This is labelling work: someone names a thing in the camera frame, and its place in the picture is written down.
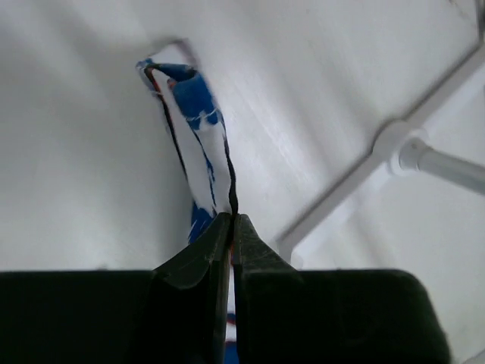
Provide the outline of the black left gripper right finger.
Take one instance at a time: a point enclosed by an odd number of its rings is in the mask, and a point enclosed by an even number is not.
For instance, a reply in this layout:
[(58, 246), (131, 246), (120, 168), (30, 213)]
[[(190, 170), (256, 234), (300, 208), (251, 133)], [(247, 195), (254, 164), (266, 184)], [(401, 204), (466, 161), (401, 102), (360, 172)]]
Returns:
[(235, 219), (233, 270), (239, 362), (288, 362), (298, 328), (290, 294), (301, 277), (262, 241), (248, 215)]

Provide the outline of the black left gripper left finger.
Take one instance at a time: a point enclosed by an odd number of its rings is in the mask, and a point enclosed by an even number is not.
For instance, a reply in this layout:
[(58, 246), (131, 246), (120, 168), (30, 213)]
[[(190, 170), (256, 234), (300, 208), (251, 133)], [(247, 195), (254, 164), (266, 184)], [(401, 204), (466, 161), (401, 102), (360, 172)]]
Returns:
[(152, 339), (168, 363), (222, 363), (227, 326), (231, 215), (156, 269)]

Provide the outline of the blue patterned trousers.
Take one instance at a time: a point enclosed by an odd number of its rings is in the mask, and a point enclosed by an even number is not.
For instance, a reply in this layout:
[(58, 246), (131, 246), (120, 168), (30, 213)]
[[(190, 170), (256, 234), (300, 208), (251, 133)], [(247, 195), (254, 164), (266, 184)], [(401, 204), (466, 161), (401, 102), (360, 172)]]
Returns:
[(187, 63), (163, 63), (159, 55), (137, 68), (163, 107), (164, 119), (192, 194), (189, 245), (220, 213), (231, 215), (230, 276), (223, 363), (238, 363), (232, 243), (238, 215), (236, 174), (224, 116), (199, 70)]

